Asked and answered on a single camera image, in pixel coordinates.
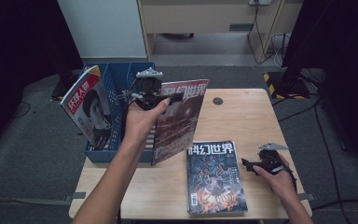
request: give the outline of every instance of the magazine title text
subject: magazine title text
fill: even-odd
[[[215,155],[215,154],[231,154],[234,152],[234,146],[231,143],[223,144],[194,144],[194,146],[187,151],[188,155]]]
[[[206,86],[207,86],[206,83],[200,83],[200,84],[188,85],[183,87],[168,87],[164,90],[162,94],[171,95],[176,92],[182,92],[184,94],[183,99],[188,99],[205,94]]]
[[[79,106],[83,103],[86,93],[91,90],[95,84],[99,81],[98,76],[89,76],[83,84],[76,90],[76,92],[69,99],[66,104],[72,114],[75,114]]]

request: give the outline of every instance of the power strip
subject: power strip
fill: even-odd
[[[259,6],[268,6],[271,5],[271,0],[249,0],[249,5],[254,6],[256,4]]]

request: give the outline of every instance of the human arm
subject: human arm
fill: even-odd
[[[282,155],[280,155],[280,157],[286,166],[288,166],[289,163],[287,160]],[[267,180],[272,190],[279,197],[281,205],[286,210],[291,223],[313,223],[304,205],[297,197],[292,177],[285,170],[280,171],[276,175],[271,175],[259,166],[254,166],[254,169],[260,176],[263,176]]]
[[[95,189],[82,204],[73,223],[115,223],[124,194],[135,173],[146,137],[169,104],[162,101],[154,109],[143,111],[131,104],[126,118],[124,139]]]

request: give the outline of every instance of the magazine cover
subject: magazine cover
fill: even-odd
[[[195,142],[186,161],[189,214],[248,210],[233,141]]]
[[[158,118],[152,165],[191,147],[208,84],[208,79],[162,83],[161,95],[182,92],[184,96]]]
[[[87,137],[93,150],[107,149],[112,132],[106,89],[98,65],[85,71],[62,98],[61,106]]]

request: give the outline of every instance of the black cable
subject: black cable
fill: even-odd
[[[285,100],[287,100],[287,99],[289,99],[289,98],[281,99],[280,101],[278,101],[278,102],[272,104],[272,106],[275,106],[275,105],[277,105],[277,104],[280,104],[281,102],[283,102],[283,101],[285,101]]]
[[[18,116],[13,116],[13,119],[17,119],[17,118],[21,118],[22,116],[28,114],[28,112],[30,112],[31,110],[31,105],[26,103],[26,102],[23,102],[21,101],[21,104],[25,104],[25,105],[28,105],[28,108],[27,108],[27,111],[25,111],[24,113],[22,113],[21,115],[18,115]]]
[[[297,115],[303,114],[303,113],[305,113],[305,112],[307,112],[307,111],[309,111],[309,110],[312,110],[312,108],[313,108],[314,106],[316,106],[316,105],[319,103],[319,101],[321,101],[321,99],[322,99],[322,98],[319,98],[319,99],[316,101],[315,104],[313,104],[312,106],[310,106],[310,107],[308,107],[308,108],[305,108],[305,109],[303,109],[303,110],[301,110],[301,111],[298,111],[297,113],[295,113],[295,114],[293,114],[293,115],[287,116],[287,117],[284,118],[284,119],[279,119],[278,122],[282,122],[282,121],[284,121],[284,120],[290,119],[290,118],[292,118],[292,117],[294,117],[294,116],[297,116]]]
[[[327,152],[328,158],[330,160],[331,169],[333,171],[333,177],[334,177],[334,183],[335,183],[335,187],[336,187],[336,194],[337,194],[338,201],[339,201],[339,207],[340,207],[342,215],[345,217],[345,220],[347,221],[347,223],[351,223],[350,220],[348,219],[347,213],[345,212],[343,203],[341,201],[341,194],[339,192],[339,187],[338,187],[338,182],[337,182],[336,168],[334,166],[333,159],[332,159],[331,153],[330,153],[330,149],[329,149],[329,147],[327,145],[327,142],[326,142],[326,139],[325,139],[325,136],[324,136],[324,130],[322,129],[322,125],[321,125],[321,122],[319,120],[317,108],[318,108],[317,104],[315,104],[314,105],[314,111],[315,111],[316,121],[318,122],[319,131],[322,134],[322,138],[324,140],[324,146],[326,148],[326,152]]]
[[[281,47],[281,58],[282,58],[282,61],[284,60],[284,41],[285,41],[285,38],[286,38],[286,33],[283,33],[283,38],[282,38],[282,47]]]
[[[273,53],[273,54],[275,54],[277,50],[281,50],[281,49],[276,49],[275,47],[272,47],[272,48],[268,47],[268,49],[272,49],[272,52],[268,52],[268,53]]]
[[[47,199],[27,199],[27,198],[0,198],[0,203],[23,203],[35,205],[70,205],[70,201],[56,201]]]
[[[264,46],[263,46],[263,40],[261,38],[261,34],[260,34],[260,31],[258,30],[258,25],[257,25],[257,14],[258,14],[258,0],[255,0],[255,18],[254,18],[254,21],[253,21],[253,26],[255,26],[256,30],[257,30],[257,34],[258,34],[258,38],[260,39],[260,45],[261,45],[261,49],[263,50],[263,55],[265,57],[264,61],[265,62],[267,59],[269,59],[270,57],[272,57],[274,55],[274,53],[272,53],[271,55],[267,56],[266,53],[264,52],[265,49],[264,49]],[[257,59],[255,58],[255,52],[253,51],[252,49],[252,45],[251,45],[251,41],[250,41],[250,34],[252,32],[252,30],[249,31],[248,35],[247,35],[247,40],[248,40],[248,44],[249,44],[249,49],[251,50],[253,56],[254,56],[254,59],[255,59],[255,62],[257,64],[261,64],[263,62],[258,62]]]
[[[358,199],[346,199],[346,200],[335,201],[335,202],[331,202],[331,203],[325,203],[325,204],[322,204],[322,205],[312,208],[312,211],[317,211],[319,209],[329,207],[329,206],[332,206],[337,203],[358,203]]]
[[[272,44],[272,46],[273,46],[274,49],[275,49],[275,46],[274,46],[274,38],[275,38],[275,36],[278,36],[278,35],[281,35],[281,34],[273,35],[272,38],[271,38],[271,44]],[[276,49],[287,49],[287,47],[285,47],[285,46],[283,45],[283,46],[281,46],[280,48],[276,48]]]

